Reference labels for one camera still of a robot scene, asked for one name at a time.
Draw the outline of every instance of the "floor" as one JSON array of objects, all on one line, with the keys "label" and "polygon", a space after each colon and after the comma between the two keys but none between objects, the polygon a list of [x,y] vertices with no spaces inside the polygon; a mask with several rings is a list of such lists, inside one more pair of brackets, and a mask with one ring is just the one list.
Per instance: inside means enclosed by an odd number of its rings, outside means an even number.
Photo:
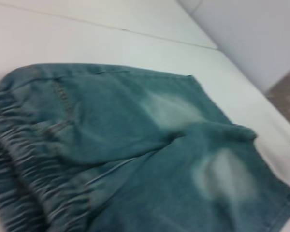
[{"label": "floor", "polygon": [[266,97],[290,123],[290,73],[277,83]]}]

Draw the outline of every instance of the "white wall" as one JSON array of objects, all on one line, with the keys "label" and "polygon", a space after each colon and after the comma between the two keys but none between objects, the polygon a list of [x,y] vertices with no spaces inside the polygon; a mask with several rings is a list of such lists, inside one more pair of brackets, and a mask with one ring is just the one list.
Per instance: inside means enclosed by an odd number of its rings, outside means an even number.
[{"label": "white wall", "polygon": [[190,14],[262,92],[290,71],[290,0],[203,0]]}]

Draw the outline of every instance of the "white surface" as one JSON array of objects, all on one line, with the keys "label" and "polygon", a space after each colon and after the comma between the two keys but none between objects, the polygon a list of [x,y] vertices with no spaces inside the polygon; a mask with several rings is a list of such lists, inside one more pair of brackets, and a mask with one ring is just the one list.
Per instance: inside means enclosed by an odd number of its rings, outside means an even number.
[{"label": "white surface", "polygon": [[201,3],[202,0],[177,0],[183,8],[190,14]]},{"label": "white surface", "polygon": [[[290,184],[290,125],[219,51],[0,6],[0,79],[43,62],[90,62],[192,74]],[[290,232],[290,222],[283,232]]]},{"label": "white surface", "polygon": [[290,71],[290,0],[205,0],[193,17],[262,92]]},{"label": "white surface", "polygon": [[0,0],[0,3],[216,48],[175,0]]}]

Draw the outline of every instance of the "tiled floor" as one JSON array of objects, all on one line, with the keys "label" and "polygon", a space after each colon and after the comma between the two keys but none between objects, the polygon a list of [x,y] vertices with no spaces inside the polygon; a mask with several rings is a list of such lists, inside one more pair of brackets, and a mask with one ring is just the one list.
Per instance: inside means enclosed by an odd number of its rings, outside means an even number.
[{"label": "tiled floor", "polygon": [[267,98],[290,122],[290,73],[268,92]]}]

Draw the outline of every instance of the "blue denim shorts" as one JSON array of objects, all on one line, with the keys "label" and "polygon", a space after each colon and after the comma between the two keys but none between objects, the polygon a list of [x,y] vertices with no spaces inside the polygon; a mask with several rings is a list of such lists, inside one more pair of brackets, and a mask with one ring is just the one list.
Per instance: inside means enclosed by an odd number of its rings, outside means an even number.
[{"label": "blue denim shorts", "polygon": [[17,69],[0,83],[0,218],[9,232],[278,232],[290,187],[255,138],[192,76]]}]

